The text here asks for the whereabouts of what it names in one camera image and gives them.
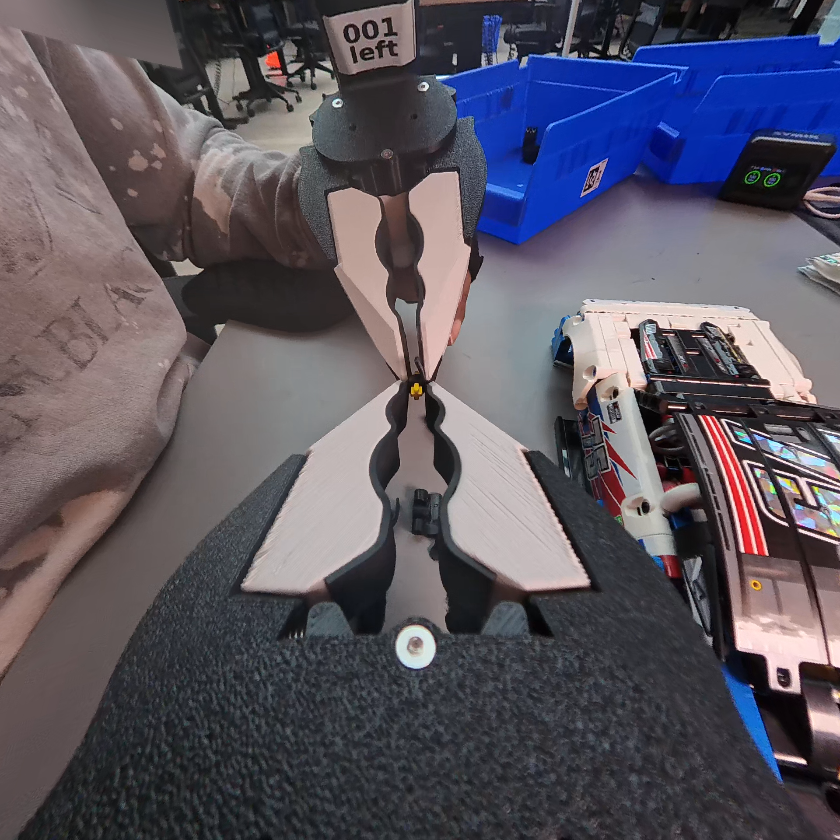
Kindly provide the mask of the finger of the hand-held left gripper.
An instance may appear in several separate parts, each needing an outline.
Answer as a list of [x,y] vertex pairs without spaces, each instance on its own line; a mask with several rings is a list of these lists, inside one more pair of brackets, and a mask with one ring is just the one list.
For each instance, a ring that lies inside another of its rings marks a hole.
[[446,352],[470,256],[457,171],[428,174],[408,193],[408,215],[418,237],[416,334],[428,380]]
[[407,381],[406,340],[401,320],[389,302],[391,272],[381,256],[384,209],[377,196],[346,187],[327,196],[338,263],[335,274],[381,357]]

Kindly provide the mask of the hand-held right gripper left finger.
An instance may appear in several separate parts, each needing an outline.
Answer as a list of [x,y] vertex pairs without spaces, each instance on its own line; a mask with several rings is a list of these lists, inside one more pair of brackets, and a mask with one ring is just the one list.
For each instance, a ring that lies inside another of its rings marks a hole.
[[407,383],[397,381],[310,447],[242,592],[330,601],[356,632],[382,630],[396,567],[386,489],[406,418]]

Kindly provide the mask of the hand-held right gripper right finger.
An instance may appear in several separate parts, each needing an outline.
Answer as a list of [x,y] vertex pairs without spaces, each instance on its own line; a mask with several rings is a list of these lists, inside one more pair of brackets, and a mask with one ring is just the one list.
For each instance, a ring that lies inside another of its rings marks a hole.
[[479,633],[500,602],[526,606],[534,595],[590,590],[549,489],[557,466],[440,385],[428,385],[425,407],[445,483],[434,555],[447,630]]

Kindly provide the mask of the person's left forearm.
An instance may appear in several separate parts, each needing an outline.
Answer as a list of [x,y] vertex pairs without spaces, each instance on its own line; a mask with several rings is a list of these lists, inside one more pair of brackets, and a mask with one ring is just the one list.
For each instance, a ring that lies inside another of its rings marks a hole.
[[261,150],[146,83],[142,112],[163,157],[133,178],[122,215],[154,256],[208,268],[245,259],[302,269],[328,260],[302,215],[299,153]]

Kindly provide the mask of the grey desk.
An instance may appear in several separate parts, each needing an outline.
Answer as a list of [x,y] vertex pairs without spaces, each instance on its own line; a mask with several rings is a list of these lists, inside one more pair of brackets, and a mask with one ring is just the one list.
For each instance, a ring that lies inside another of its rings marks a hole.
[[[437,380],[553,459],[571,374],[550,341],[585,299],[751,309],[838,406],[838,295],[798,268],[838,244],[798,216],[636,174],[523,245],[483,234],[484,264]],[[185,389],[163,455],[79,562],[2,681],[2,838],[63,774],[163,584],[286,458],[392,380],[356,318],[309,335],[229,324]]]

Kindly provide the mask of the person's left hand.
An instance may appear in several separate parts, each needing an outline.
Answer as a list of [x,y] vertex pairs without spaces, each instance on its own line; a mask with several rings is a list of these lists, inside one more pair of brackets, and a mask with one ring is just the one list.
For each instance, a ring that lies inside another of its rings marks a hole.
[[460,299],[458,301],[458,306],[457,306],[457,309],[455,311],[453,325],[452,325],[452,328],[450,330],[450,334],[449,334],[449,337],[448,337],[448,346],[452,346],[456,342],[456,340],[457,340],[457,338],[460,334],[460,331],[463,327],[463,322],[464,322],[465,317],[466,317],[467,299],[468,299],[469,291],[470,291],[470,288],[471,288],[471,282],[472,282],[472,276],[471,276],[470,269],[468,268],[466,273],[465,273],[464,284],[463,284],[462,291],[461,291],[461,294],[460,294]]

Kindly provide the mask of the small black brick piece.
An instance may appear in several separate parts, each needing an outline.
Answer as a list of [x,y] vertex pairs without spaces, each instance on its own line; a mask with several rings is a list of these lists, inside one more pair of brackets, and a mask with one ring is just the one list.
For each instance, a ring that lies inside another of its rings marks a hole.
[[434,539],[440,533],[440,510],[443,496],[417,488],[413,493],[412,525],[414,535]]

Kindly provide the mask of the black office chair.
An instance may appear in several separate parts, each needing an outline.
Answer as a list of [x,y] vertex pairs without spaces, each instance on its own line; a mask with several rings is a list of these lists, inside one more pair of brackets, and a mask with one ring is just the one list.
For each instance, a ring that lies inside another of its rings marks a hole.
[[288,112],[294,112],[294,105],[288,100],[287,94],[291,93],[298,103],[301,102],[300,94],[296,89],[289,89],[286,85],[269,81],[259,64],[259,58],[266,57],[269,53],[281,48],[279,36],[270,35],[266,38],[257,29],[243,28],[236,15],[230,20],[230,28],[232,35],[227,47],[235,51],[248,83],[246,90],[233,96],[236,109],[244,112],[247,117],[245,121],[256,115],[254,106],[258,102],[280,101],[285,104]]
[[280,7],[285,18],[285,38],[294,46],[294,60],[298,63],[298,68],[293,70],[290,76],[299,77],[301,81],[305,81],[306,76],[309,76],[309,87],[315,91],[318,87],[318,70],[327,74],[331,80],[334,79],[334,73],[330,66],[322,63],[329,59],[329,49],[313,2],[280,1]]

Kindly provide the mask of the blue plastic bin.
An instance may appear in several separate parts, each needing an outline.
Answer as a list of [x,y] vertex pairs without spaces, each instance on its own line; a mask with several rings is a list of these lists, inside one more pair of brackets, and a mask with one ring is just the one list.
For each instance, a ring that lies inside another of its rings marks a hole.
[[808,35],[650,45],[633,63],[685,69],[643,156],[661,182],[723,182],[759,131],[838,140],[837,41]]
[[[632,175],[683,67],[531,56],[445,77],[487,161],[481,233],[519,245]],[[521,158],[539,129],[534,165]]]

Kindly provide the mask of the toy brick race car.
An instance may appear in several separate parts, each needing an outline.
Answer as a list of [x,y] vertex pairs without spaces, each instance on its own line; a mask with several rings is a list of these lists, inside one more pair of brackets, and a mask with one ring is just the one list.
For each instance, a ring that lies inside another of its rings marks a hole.
[[551,355],[567,477],[683,596],[772,771],[837,791],[838,409],[747,308],[591,299]]

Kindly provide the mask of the person's grey hoodie torso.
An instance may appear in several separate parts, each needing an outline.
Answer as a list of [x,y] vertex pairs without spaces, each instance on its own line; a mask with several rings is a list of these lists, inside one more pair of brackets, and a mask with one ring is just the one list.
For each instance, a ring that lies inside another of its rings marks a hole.
[[133,59],[2,27],[2,674],[168,442],[196,368],[190,122]]

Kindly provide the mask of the black power bank green display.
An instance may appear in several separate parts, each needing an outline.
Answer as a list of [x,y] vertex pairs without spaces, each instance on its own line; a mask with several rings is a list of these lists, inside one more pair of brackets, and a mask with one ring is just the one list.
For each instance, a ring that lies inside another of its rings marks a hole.
[[836,152],[837,139],[830,133],[755,131],[717,197],[728,203],[791,212]]

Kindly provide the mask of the folded paper booklet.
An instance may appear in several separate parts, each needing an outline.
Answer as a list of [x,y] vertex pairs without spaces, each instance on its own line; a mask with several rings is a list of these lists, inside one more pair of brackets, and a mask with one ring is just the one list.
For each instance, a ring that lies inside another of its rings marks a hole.
[[797,271],[805,278],[839,295],[839,257],[838,252],[809,257]]

